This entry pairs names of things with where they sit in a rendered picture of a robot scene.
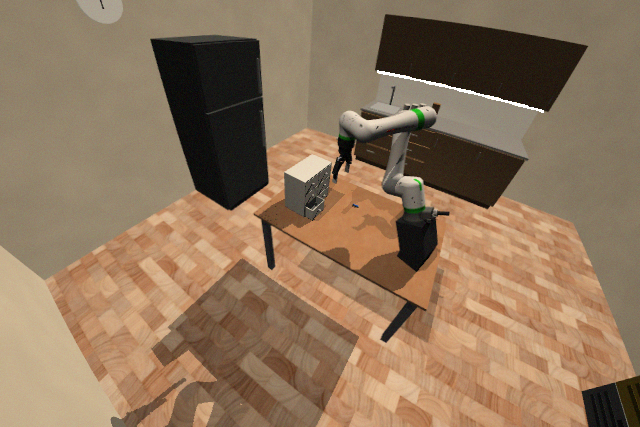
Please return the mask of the grey small chest of drawers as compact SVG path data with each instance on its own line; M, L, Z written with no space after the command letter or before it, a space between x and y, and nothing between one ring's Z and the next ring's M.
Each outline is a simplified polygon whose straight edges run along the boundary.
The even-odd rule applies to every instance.
M285 207L304 216L306 182L329 166L332 162L310 155L284 172Z

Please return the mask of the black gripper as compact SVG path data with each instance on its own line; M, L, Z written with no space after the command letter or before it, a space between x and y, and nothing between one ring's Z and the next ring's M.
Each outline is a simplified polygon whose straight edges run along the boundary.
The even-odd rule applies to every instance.
M332 171L332 174L333 174L332 182L335 183L335 184L337 184L338 172L339 172L342 164L344 163L344 161L346 161L345 171L344 172L349 173L350 164L352 164L352 154L351 154L352 149L342 149L342 148L339 147L338 152L340 153L340 156L339 156L339 158L338 157L336 158L336 162L335 162L335 165L334 165L334 168L333 168L333 171Z

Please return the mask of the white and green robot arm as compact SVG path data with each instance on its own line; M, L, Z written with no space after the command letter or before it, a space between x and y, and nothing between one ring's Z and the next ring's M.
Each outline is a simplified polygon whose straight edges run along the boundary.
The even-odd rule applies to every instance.
M342 149L354 148L355 139L360 143L369 143L393 134L382 188L387 194L402 198L402 217L407 223L431 223L438 215L450 214L435 210L434 207L425 207L423 180L403 176L411 131L430 128L436 120L436 111L428 106L400 111L395 116L375 120L365 120L353 111L346 111L339 118L339 137L336 139Z

